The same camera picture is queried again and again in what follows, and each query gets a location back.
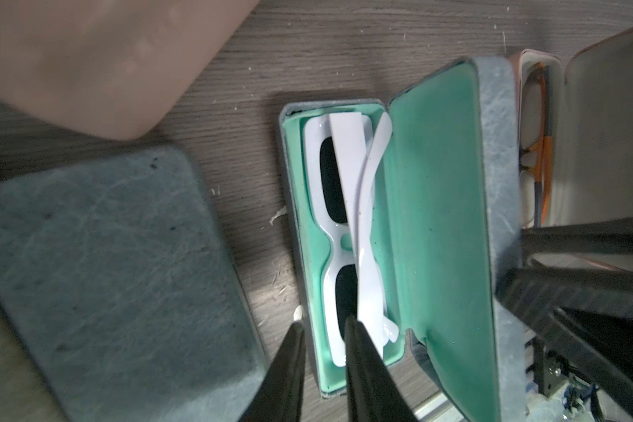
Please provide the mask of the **pink case brown glasses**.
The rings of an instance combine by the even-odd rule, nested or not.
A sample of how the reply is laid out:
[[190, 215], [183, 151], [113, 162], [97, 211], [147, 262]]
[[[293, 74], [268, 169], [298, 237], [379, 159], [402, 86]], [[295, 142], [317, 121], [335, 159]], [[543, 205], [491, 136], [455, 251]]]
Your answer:
[[[568, 62], [534, 49], [512, 56], [519, 151], [538, 125], [525, 111], [523, 86], [533, 66], [550, 69], [552, 174], [541, 227], [633, 217], [633, 28], [578, 51]], [[520, 221], [532, 219], [533, 189], [520, 181]]]

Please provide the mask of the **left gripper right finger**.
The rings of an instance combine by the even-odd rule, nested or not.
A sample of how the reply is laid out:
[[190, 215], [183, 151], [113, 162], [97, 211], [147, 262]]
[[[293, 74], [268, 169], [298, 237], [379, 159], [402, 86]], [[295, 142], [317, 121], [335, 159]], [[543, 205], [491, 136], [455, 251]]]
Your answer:
[[345, 335], [349, 420], [416, 422], [364, 324], [349, 316]]

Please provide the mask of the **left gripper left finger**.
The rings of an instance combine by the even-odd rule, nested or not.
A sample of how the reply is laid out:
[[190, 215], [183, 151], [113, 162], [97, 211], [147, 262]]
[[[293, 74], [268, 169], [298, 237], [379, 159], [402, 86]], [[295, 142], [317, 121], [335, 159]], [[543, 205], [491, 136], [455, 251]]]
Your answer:
[[280, 349], [240, 421], [299, 421], [306, 362], [302, 322], [288, 328]]

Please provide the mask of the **grey case white sunglasses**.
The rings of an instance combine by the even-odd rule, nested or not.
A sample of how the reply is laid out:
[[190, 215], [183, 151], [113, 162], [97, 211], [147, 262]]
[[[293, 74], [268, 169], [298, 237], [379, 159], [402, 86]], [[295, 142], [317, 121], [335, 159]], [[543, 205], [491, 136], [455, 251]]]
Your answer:
[[[309, 202], [302, 130], [311, 118], [388, 113], [390, 144], [376, 174], [372, 246], [387, 316], [399, 336], [381, 353], [399, 362], [411, 347], [420, 367], [470, 421], [522, 421], [526, 376], [522, 323], [494, 293], [520, 265], [516, 90], [501, 57], [459, 60], [380, 100], [285, 105], [279, 117], [286, 203], [301, 283], [311, 365], [323, 397], [346, 391], [334, 365], [322, 301], [330, 241]], [[329, 215], [346, 222], [332, 140], [321, 149]], [[357, 314], [357, 273], [340, 270], [336, 301]]]

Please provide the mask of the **grey case tortoise sunglasses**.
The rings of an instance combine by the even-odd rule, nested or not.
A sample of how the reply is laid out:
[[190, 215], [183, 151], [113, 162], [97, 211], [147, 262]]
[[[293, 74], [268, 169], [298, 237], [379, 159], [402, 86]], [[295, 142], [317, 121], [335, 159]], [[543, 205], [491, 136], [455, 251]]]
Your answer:
[[172, 146], [0, 182], [0, 306], [71, 421], [235, 421], [267, 371], [200, 169]]

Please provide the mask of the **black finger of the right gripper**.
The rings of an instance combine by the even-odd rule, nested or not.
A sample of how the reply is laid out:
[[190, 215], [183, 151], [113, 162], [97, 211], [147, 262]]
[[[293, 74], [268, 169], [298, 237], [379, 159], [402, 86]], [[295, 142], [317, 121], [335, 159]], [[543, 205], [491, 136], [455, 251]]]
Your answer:
[[633, 217], [522, 230], [522, 257], [537, 253], [633, 255]]
[[519, 268], [496, 297], [633, 418], [633, 272]]

